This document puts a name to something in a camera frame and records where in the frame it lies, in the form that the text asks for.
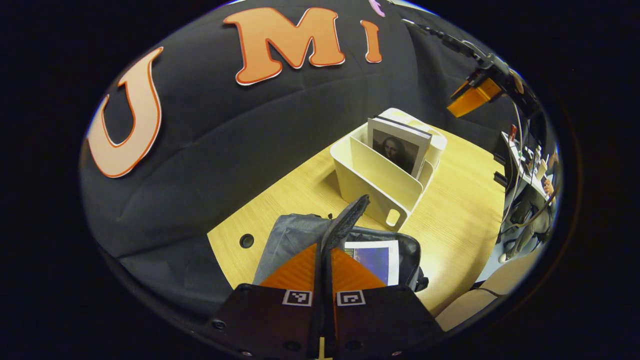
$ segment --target person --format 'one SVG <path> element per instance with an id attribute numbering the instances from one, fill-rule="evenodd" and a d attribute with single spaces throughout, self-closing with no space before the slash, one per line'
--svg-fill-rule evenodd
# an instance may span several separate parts
<path id="1" fill-rule="evenodd" d="M 543 184 L 543 189 L 548 196 L 551 196 L 556 188 L 561 187 L 562 172 L 559 166 L 557 148 L 554 154 L 549 157 L 548 169 L 545 175 L 547 179 Z M 545 234 L 551 230 L 553 221 L 556 218 L 558 201 L 559 196 L 556 194 L 556 196 L 551 200 L 549 206 L 543 210 L 543 213 L 524 227 L 520 235 L 516 238 L 513 247 L 500 255 L 500 258 L 498 259 L 499 263 L 506 263 L 518 255 L 518 253 L 528 244 L 534 234 Z M 529 210 L 532 211 L 531 214 L 533 216 L 544 206 L 545 203 L 546 200 L 540 193 L 538 193 L 533 187 L 527 186 L 524 190 L 520 205 L 515 209 L 509 221 L 512 224 L 523 224 Z"/>
<path id="2" fill-rule="evenodd" d="M 388 136 L 385 141 L 375 149 L 385 158 L 389 159 L 392 163 L 411 174 L 413 170 L 413 162 L 410 161 L 409 155 L 404 148 L 404 144 L 400 139 L 394 136 Z"/>

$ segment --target mona lisa picture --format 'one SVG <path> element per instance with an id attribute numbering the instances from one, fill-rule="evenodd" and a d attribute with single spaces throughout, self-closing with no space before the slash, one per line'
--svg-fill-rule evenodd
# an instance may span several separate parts
<path id="1" fill-rule="evenodd" d="M 392 120 L 369 119 L 369 146 L 417 178 L 431 134 Z"/>

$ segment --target paper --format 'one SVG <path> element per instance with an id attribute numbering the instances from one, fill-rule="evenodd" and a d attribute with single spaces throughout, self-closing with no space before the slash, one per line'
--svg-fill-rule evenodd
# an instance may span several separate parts
<path id="1" fill-rule="evenodd" d="M 347 241 L 344 252 L 387 286 L 398 285 L 400 257 L 397 240 Z"/>

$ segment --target gray bag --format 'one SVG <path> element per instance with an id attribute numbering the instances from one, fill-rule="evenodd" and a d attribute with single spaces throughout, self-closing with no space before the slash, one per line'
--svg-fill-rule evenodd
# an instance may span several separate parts
<path id="1" fill-rule="evenodd" d="M 282 215 L 276 220 L 264 247 L 253 284 L 258 285 L 275 270 L 284 265 L 302 250 L 318 243 L 322 247 L 344 250 L 347 241 L 397 240 L 399 250 L 398 284 L 409 286 L 413 291 L 427 287 L 429 279 L 420 268 L 420 243 L 411 236 L 391 231 L 378 231 L 354 226 L 369 204 L 369 196 L 363 195 L 347 206 L 332 220 L 319 215 Z"/>

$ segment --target orange letter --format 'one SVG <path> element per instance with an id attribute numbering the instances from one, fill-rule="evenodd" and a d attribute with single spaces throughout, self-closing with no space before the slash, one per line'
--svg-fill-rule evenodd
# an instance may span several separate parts
<path id="1" fill-rule="evenodd" d="M 151 63 L 162 52 L 159 47 L 135 63 L 118 82 L 125 85 L 129 108 L 133 115 L 133 128 L 121 143 L 111 141 L 104 124 L 107 95 L 93 116 L 87 140 L 95 164 L 107 177 L 120 177 L 130 172 L 147 155 L 160 129 L 162 113 L 160 101 L 151 78 Z"/>
<path id="2" fill-rule="evenodd" d="M 269 44 L 300 69 L 311 40 L 314 53 L 309 62 L 315 66 L 338 65 L 344 62 L 335 33 L 338 14 L 323 8 L 305 11 L 298 25 L 294 25 L 272 8 L 256 8 L 235 13 L 224 20 L 235 24 L 240 35 L 244 67 L 236 74 L 240 85 L 251 85 L 277 76 L 282 63 L 271 58 Z"/>
<path id="3" fill-rule="evenodd" d="M 378 27 L 373 22 L 366 20 L 361 20 L 360 25 L 362 25 L 367 35 L 367 54 L 365 58 L 370 63 L 381 62 L 382 55 L 380 54 L 380 44 L 378 43 Z"/>

